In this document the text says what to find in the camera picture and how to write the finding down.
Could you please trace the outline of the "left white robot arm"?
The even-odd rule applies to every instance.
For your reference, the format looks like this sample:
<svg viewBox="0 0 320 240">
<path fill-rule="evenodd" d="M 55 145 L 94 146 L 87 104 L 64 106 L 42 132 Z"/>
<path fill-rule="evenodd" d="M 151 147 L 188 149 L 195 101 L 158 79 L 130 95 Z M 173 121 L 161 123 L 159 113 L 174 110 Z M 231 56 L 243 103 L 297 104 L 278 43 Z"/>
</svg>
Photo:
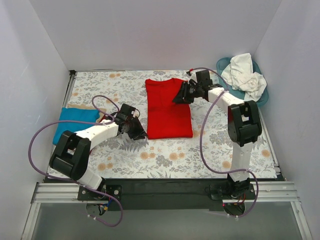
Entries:
<svg viewBox="0 0 320 240">
<path fill-rule="evenodd" d="M 140 111 L 123 104 L 115 115 L 84 130 L 62 133 L 49 161 L 55 171 L 90 189 L 98 190 L 103 178 L 88 166 L 91 150 L 110 138 L 127 134 L 132 140 L 147 137 L 140 120 Z"/>
</svg>

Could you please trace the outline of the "red t-shirt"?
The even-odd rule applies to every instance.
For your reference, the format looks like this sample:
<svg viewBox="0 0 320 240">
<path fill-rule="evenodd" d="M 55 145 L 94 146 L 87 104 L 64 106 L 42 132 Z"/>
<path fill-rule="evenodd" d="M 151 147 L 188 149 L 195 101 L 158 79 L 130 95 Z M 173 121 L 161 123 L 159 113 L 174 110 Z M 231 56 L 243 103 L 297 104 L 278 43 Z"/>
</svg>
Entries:
<svg viewBox="0 0 320 240">
<path fill-rule="evenodd" d="M 178 78 L 145 81 L 147 136 L 150 140 L 193 137 L 189 105 L 173 102 L 183 82 Z"/>
</svg>

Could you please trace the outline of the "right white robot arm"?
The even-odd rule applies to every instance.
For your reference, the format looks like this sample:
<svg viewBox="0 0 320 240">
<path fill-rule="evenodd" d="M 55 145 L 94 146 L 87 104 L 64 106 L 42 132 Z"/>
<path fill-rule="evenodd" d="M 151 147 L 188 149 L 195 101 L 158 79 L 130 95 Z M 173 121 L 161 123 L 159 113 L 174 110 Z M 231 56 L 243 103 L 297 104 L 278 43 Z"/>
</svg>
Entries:
<svg viewBox="0 0 320 240">
<path fill-rule="evenodd" d="M 208 119 L 205 116 L 199 140 L 202 162 L 211 172 L 227 175 L 228 187 L 231 190 L 247 189 L 250 185 L 249 170 L 253 144 L 262 134 L 262 125 L 257 103 L 244 101 L 233 96 L 220 84 L 214 84 L 209 70 L 196 72 L 196 79 L 183 81 L 177 95 L 173 98 L 176 104 L 191 104 L 195 98 L 202 98 L 212 103 L 210 110 L 218 106 L 227 113 L 227 131 L 232 141 L 232 161 L 229 171 L 216 171 L 209 167 L 203 153 L 203 131 Z"/>
</svg>

